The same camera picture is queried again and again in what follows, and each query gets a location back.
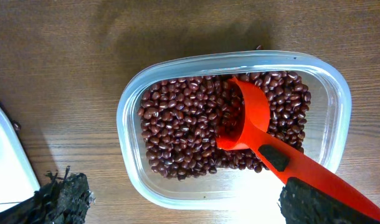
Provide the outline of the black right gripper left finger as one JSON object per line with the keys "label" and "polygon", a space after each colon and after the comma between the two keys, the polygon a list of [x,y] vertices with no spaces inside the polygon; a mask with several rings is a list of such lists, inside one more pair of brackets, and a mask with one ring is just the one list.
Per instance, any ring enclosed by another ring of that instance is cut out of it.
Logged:
{"label": "black right gripper left finger", "polygon": [[50,182],[34,192],[34,196],[1,212],[0,223],[85,223],[85,217],[94,194],[89,189],[87,176],[71,173],[65,175],[48,171]]}

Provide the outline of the orange measuring scoop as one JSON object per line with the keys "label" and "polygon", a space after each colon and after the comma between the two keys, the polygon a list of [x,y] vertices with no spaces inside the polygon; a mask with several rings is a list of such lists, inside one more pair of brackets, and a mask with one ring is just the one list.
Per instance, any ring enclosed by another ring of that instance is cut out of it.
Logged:
{"label": "orange measuring scoop", "polygon": [[239,87],[244,106],[239,125],[220,134],[217,146],[226,151],[251,149],[284,184],[296,177],[345,205],[380,221],[380,208],[337,175],[300,151],[267,133],[270,108],[265,93],[251,83],[228,80]]}

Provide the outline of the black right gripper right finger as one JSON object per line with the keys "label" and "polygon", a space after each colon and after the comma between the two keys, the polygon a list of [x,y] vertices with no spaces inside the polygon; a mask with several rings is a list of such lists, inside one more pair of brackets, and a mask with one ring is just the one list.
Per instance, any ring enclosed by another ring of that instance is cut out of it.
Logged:
{"label": "black right gripper right finger", "polygon": [[296,177],[289,178],[282,188],[279,201],[287,224],[379,223]]}

